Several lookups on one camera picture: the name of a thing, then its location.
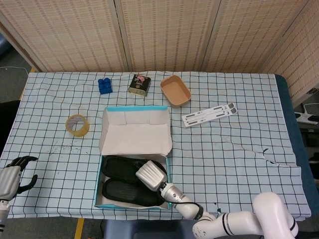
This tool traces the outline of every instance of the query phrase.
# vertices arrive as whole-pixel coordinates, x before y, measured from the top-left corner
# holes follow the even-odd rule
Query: packing tape roll
[[[83,126],[79,130],[73,131],[72,128],[77,122],[83,122]],[[86,135],[86,133],[90,129],[89,123],[81,115],[73,115],[69,117],[65,123],[65,127],[67,131],[69,131],[71,134],[73,134],[76,137],[83,137],[84,135]]]

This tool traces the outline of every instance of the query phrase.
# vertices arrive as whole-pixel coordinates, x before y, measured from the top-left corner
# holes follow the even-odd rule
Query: beige room divider
[[[0,0],[0,30],[38,71],[278,73],[296,105],[318,82],[318,4]]]

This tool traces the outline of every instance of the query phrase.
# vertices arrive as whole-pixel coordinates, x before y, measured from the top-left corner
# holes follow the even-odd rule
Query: box lid
[[[102,155],[167,155],[172,148],[167,106],[106,107],[99,148]]]

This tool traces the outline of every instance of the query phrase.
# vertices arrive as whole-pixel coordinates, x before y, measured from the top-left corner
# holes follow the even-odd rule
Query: white plastic strip
[[[215,120],[225,116],[231,116],[237,113],[233,103],[224,106],[216,106],[203,111],[194,112],[182,116],[185,127],[190,127],[206,121]]]

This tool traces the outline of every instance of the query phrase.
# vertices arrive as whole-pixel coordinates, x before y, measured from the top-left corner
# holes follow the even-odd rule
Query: black slipper
[[[147,162],[147,159],[104,156],[102,172],[109,178],[129,183],[137,183],[140,182],[140,180],[135,174]],[[152,162],[167,175],[165,168],[159,162],[154,160],[152,160]]]
[[[151,191],[144,185],[127,183],[112,178],[104,183],[102,194],[107,199],[144,207],[159,206],[164,203],[157,192]]]

